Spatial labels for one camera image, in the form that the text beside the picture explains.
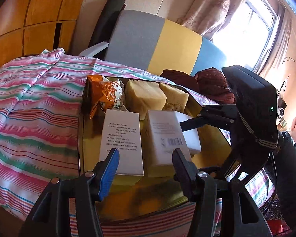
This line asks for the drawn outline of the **dark sleeve forearm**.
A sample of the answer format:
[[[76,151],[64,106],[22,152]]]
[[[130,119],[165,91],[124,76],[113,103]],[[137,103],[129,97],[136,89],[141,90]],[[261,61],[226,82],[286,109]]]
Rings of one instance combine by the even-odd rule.
[[[287,225],[296,227],[296,143],[289,132],[280,136],[281,145],[274,155],[276,170],[269,161],[264,166],[266,173],[276,186],[280,211]]]

